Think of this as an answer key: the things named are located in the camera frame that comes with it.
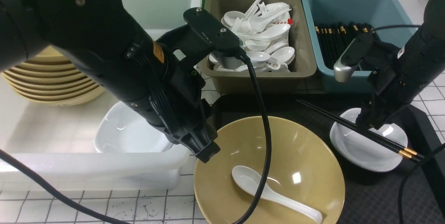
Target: orange warning label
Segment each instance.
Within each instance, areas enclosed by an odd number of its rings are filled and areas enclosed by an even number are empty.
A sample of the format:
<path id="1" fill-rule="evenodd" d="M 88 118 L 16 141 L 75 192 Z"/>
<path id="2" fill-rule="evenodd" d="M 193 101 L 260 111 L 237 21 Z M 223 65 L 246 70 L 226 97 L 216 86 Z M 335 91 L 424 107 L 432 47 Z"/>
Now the orange warning label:
<path id="1" fill-rule="evenodd" d="M 161 46 L 155 41 L 153 41 L 153 55 L 161 62 L 164 63 L 164 52 Z"/>

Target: tan bowl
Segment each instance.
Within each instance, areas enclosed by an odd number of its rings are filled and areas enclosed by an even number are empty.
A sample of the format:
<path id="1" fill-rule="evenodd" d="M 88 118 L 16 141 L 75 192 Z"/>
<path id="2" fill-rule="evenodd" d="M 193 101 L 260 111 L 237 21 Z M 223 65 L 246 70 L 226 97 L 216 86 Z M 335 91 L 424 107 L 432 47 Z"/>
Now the tan bowl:
<path id="1" fill-rule="evenodd" d="M 86 77 L 86 75 L 84 75 L 79 71 L 73 75 L 65 75 L 58 77 L 37 77 L 34 75 L 23 74 L 21 72 L 17 72 L 11 69 L 5 70 L 5 74 L 8 74 L 9 76 L 14 76 L 16 78 L 21 78 L 25 81 L 36 82 L 36 83 L 70 83 L 73 80 Z"/>
<path id="2" fill-rule="evenodd" d="M 68 98 L 72 98 L 75 96 L 78 96 L 80 94 L 84 94 L 92 89 L 97 88 L 99 85 L 93 83 L 89 86 L 86 86 L 84 88 L 81 88 L 77 91 L 73 91 L 70 93 L 62 93 L 62 94 L 41 94 L 41 93 L 32 93 L 26 90 L 21 90 L 15 86 L 11 86 L 13 88 L 14 91 L 16 91 L 17 93 L 23 95 L 23 96 L 27 96 L 33 99 L 38 99 L 38 100 L 50 100 L 50 101 L 59 101 L 59 100 L 64 100 L 64 99 L 68 99 Z"/>
<path id="3" fill-rule="evenodd" d="M 48 46 L 37 56 L 32 58 L 31 61 L 35 61 L 37 63 L 57 63 L 60 61 L 68 61 L 68 58 L 62 55 L 59 51 L 55 50 L 52 46 Z"/>
<path id="4" fill-rule="evenodd" d="M 44 90 L 58 90 L 58 89 L 71 88 L 73 86 L 81 85 L 81 84 L 91 80 L 88 77 L 83 77 L 83 78 L 73 80 L 69 83 L 36 83 L 36 82 L 30 82 L 27 80 L 16 78 L 16 77 L 6 74 L 6 73 L 2 73 L 2 75 L 6 80 L 10 80 L 10 81 L 18 83 L 20 85 L 31 87 L 34 89 L 44 89 Z"/>
<path id="5" fill-rule="evenodd" d="M 345 180 L 332 151 L 313 132 L 292 121 L 269 117 L 272 162 L 267 184 L 279 194 L 306 204 L 335 224 L 345 201 Z M 251 167 L 262 173 L 264 127 L 260 116 L 232 122 L 218 131 L 221 151 L 204 164 L 196 162 L 194 190 L 209 224 L 230 224 L 250 206 L 253 197 L 232 178 L 232 168 Z M 260 200 L 246 224 L 313 224 L 305 215 L 277 203 Z"/>
<path id="6" fill-rule="evenodd" d="M 24 98 L 26 98 L 27 100 L 29 100 L 31 102 L 43 103 L 43 104 L 57 106 L 57 107 L 65 107 L 65 106 L 74 106 L 74 105 L 80 105 L 80 104 L 85 104 L 87 102 L 90 102 L 90 101 L 96 99 L 98 96 L 100 96 L 104 91 L 105 91 L 105 89 L 102 86 L 99 86 L 99 87 L 94 88 L 93 90 L 90 90 L 84 94 L 80 94 L 78 96 L 64 99 L 64 100 L 59 100 L 59 101 L 33 99 L 31 97 L 24 96 L 22 94 L 21 94 L 21 96 L 23 96 Z"/>
<path id="7" fill-rule="evenodd" d="M 73 75 L 73 74 L 79 73 L 79 70 L 76 68 L 62 70 L 62 71 L 44 71 L 44 70 L 29 69 L 26 67 L 16 66 L 11 69 L 16 72 L 20 72 L 22 74 L 27 74 L 27 75 L 32 75 L 35 77 L 42 77 L 42 78 L 67 76 L 67 75 Z"/>
<path id="8" fill-rule="evenodd" d="M 46 72 L 58 72 L 75 68 L 74 64 L 72 64 L 70 61 L 61 61 L 60 63 L 35 63 L 33 61 L 25 61 L 19 66 L 27 69 L 35 69 Z"/>

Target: stack of plates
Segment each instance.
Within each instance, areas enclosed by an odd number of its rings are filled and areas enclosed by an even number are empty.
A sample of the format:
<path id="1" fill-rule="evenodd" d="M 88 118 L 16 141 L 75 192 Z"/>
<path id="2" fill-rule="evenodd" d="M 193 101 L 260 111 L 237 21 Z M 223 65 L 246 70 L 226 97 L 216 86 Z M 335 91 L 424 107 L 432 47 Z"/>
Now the stack of plates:
<path id="1" fill-rule="evenodd" d="M 51 46 L 35 58 L 6 70 L 2 76 L 27 100 L 54 106 L 84 104 L 104 92 L 102 86 Z"/>

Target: brown plastic bin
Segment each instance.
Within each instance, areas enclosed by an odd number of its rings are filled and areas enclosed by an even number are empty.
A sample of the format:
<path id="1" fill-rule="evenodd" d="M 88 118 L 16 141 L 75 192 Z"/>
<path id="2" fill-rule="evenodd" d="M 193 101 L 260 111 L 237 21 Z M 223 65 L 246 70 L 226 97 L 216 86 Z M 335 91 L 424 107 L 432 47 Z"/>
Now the brown plastic bin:
<path id="1" fill-rule="evenodd" d="M 245 12 L 255 0 L 205 0 L 204 8 L 217 19 L 232 10 Z M 258 72 L 257 78 L 262 93 L 294 92 L 302 79 L 311 77 L 317 70 L 315 55 L 310 42 L 305 12 L 301 0 L 263 0 L 265 4 L 285 2 L 292 7 L 294 24 L 289 31 L 289 46 L 295 48 L 295 59 L 289 65 L 291 72 Z M 221 94 L 253 93 L 248 72 L 215 72 L 206 57 L 199 63 L 203 74 L 212 78 Z"/>

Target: robotic arm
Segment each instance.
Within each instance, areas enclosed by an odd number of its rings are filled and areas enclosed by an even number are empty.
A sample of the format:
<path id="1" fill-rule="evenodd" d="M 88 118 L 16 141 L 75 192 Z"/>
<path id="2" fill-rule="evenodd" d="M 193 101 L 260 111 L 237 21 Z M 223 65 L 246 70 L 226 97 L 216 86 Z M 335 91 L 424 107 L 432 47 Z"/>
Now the robotic arm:
<path id="1" fill-rule="evenodd" d="M 357 125 L 380 129 L 445 70 L 445 0 L 428 1 L 423 25 L 402 48 L 359 35 L 335 63 L 335 79 L 346 82 L 362 59 L 376 68 Z"/>
<path id="2" fill-rule="evenodd" d="M 189 9 L 184 19 L 187 25 L 155 42 L 121 0 L 0 0 L 0 71 L 52 44 L 170 142 L 207 162 L 219 147 L 201 100 L 205 81 L 193 66 L 212 51 L 234 56 L 240 42 L 205 10 Z"/>

